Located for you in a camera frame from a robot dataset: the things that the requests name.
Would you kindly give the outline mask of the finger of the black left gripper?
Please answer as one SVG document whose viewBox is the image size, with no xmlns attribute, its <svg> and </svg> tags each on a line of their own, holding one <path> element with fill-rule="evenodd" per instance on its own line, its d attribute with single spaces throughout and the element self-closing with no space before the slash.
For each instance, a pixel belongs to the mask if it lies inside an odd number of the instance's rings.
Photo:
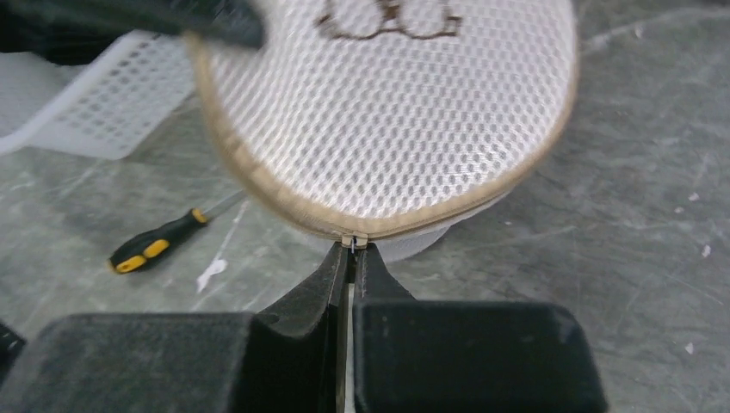
<svg viewBox="0 0 730 413">
<path fill-rule="evenodd" d="M 260 49 L 266 41 L 263 18 L 249 1 L 78 0 L 4 4 L 36 21 L 74 22 L 166 35 L 193 33 L 250 49 Z"/>
</svg>

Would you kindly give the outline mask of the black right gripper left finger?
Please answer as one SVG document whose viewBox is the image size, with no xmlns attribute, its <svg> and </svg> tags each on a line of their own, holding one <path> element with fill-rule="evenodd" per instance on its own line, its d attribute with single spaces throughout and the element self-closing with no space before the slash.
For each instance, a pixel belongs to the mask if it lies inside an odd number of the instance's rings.
<svg viewBox="0 0 730 413">
<path fill-rule="evenodd" d="M 258 312 L 87 313 L 19 353 L 4 412 L 342 412 L 347 273 L 334 244 Z"/>
</svg>

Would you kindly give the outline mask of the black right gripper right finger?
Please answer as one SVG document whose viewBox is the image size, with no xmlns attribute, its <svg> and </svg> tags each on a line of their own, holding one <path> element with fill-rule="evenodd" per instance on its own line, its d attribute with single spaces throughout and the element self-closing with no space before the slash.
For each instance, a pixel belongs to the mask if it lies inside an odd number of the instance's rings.
<svg viewBox="0 0 730 413">
<path fill-rule="evenodd" d="M 378 248 L 356 254 L 359 412 L 605 412 L 585 333 L 547 302 L 415 299 Z"/>
</svg>

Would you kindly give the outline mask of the white mesh laundry bag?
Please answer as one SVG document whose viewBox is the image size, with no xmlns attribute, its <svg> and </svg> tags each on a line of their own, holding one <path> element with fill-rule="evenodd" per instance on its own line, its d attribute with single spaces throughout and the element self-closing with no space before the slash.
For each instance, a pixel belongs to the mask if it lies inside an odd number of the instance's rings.
<svg viewBox="0 0 730 413">
<path fill-rule="evenodd" d="M 509 194 L 572 111 L 569 1 L 258 1 L 265 43 L 186 43 L 220 158 L 321 245 L 412 256 Z"/>
</svg>

